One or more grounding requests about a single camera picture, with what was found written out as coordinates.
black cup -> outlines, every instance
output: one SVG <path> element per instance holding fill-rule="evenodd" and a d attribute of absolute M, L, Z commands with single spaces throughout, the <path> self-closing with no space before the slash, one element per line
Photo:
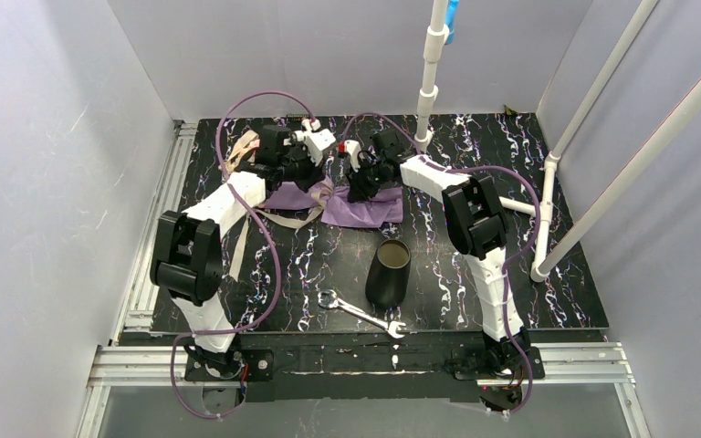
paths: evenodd
<path fill-rule="evenodd" d="M 401 240 L 386 240 L 378 246 L 367 275 L 367 299 L 376 308 L 395 308 L 407 295 L 410 279 L 410 248 Z"/>

black surface with white veins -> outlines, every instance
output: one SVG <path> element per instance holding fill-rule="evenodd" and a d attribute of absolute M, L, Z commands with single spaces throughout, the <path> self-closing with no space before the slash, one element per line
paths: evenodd
<path fill-rule="evenodd" d="M 415 117 L 393 116 L 409 132 L 415 130 Z M 347 117 L 319 118 L 340 136 Z M 184 182 L 180 210 L 199 203 L 222 183 L 214 152 L 214 133 L 219 120 L 201 120 L 192 158 Z M 495 164 L 518 172 L 540 195 L 546 156 L 539 124 L 533 114 L 515 117 L 500 114 L 442 115 L 431 118 L 434 140 L 429 146 L 432 159 L 443 165 L 465 168 Z M 225 145 L 232 145 L 245 130 L 264 124 L 285 124 L 282 119 L 238 119 L 227 122 Z M 357 120 L 350 129 L 352 138 L 370 145 L 370 135 L 385 129 L 374 117 Z M 347 184 L 342 172 L 348 164 L 330 157 L 327 175 L 337 184 Z M 506 175 L 493 175 L 498 193 L 530 203 L 519 183 Z M 272 315 L 257 332 L 358 332 L 379 331 L 338 310 L 318 306 L 318 291 L 337 289 L 341 297 L 378 316 L 407 323 L 409 330 L 481 330 L 482 313 L 472 278 L 463 258 L 450 243 L 442 206 L 425 193 L 404 189 L 404 222 L 385 224 L 380 229 L 357 230 L 326 225 L 319 220 L 298 231 L 283 228 L 264 219 L 277 245 L 283 271 L 283 291 Z M 554 193 L 555 211 L 550 248 L 560 240 L 572 221 L 560 186 Z M 296 213 L 304 217 L 305 212 Z M 533 238 L 532 221 L 525 214 L 507 211 L 511 229 L 507 255 L 516 253 Z M 222 242 L 225 268 L 240 233 L 236 224 Z M 364 297 L 364 282 L 377 245 L 386 238 L 403 240 L 413 256 L 407 297 L 399 308 L 383 312 L 373 309 Z M 509 269 L 518 312 L 534 329 L 608 327 L 608 321 L 587 261 L 577 245 L 552 271 L 549 279 L 534 284 L 528 277 L 532 252 Z M 233 325 L 248 323 L 267 307 L 275 289 L 272 255 L 264 236 L 251 224 L 240 282 L 225 276 L 220 289 L 227 317 Z M 154 310 L 152 331 L 188 331 L 181 312 L 160 294 Z"/>

wrench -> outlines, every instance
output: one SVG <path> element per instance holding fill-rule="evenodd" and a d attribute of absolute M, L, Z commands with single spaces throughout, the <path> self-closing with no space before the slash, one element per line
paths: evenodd
<path fill-rule="evenodd" d="M 399 329 L 403 329 L 406 326 L 405 323 L 399 321 L 384 321 L 382 319 L 378 319 L 361 310 L 360 308 L 357 308 L 352 304 L 349 304 L 346 301 L 340 299 L 337 296 L 337 292 L 335 292 L 334 290 L 323 290 L 319 293 L 319 306 L 329 309 L 339 308 L 345 310 L 354 317 L 361 318 L 387 331 L 388 334 L 391 335 L 391 337 L 394 339 L 401 339 L 404 337 L 404 334 L 399 333 Z"/>

white wall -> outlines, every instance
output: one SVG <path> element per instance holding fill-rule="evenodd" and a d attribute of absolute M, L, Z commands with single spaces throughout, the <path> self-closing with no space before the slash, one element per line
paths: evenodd
<path fill-rule="evenodd" d="M 76 431 L 172 129 L 105 2 L 0 1 L 0 437 Z"/>
<path fill-rule="evenodd" d="M 591 1 L 462 2 L 434 111 L 536 110 Z M 415 112 L 432 0 L 109 3 L 174 119 L 220 117 L 262 89 L 290 91 L 323 115 Z M 292 111 L 273 98 L 238 114 Z"/>
<path fill-rule="evenodd" d="M 542 100 L 538 115 L 549 144 L 637 5 L 592 13 L 609 3 L 595 2 Z M 565 151 L 559 177 L 574 216 L 585 212 L 700 75 L 701 0 L 661 0 Z M 562 80 L 580 92 L 555 92 Z M 701 114 L 582 247 L 610 337 L 624 344 L 633 366 L 652 434 L 701 436 Z"/>

purple cloth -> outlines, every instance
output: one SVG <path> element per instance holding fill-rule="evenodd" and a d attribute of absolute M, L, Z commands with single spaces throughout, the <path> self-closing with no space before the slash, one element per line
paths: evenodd
<path fill-rule="evenodd" d="M 402 188 L 380 190 L 366 203 L 349 203 L 348 186 L 337 187 L 327 202 L 321 222 L 349 228 L 380 228 L 383 222 L 404 219 Z"/>
<path fill-rule="evenodd" d="M 331 184 L 329 180 L 317 182 L 308 189 L 308 192 L 302 192 L 293 182 L 284 182 L 270 195 L 269 198 L 262 204 L 262 208 L 270 208 L 273 210 L 304 210 L 306 208 L 315 207 L 318 205 L 313 199 L 313 193 L 321 190 L 325 185 Z"/>

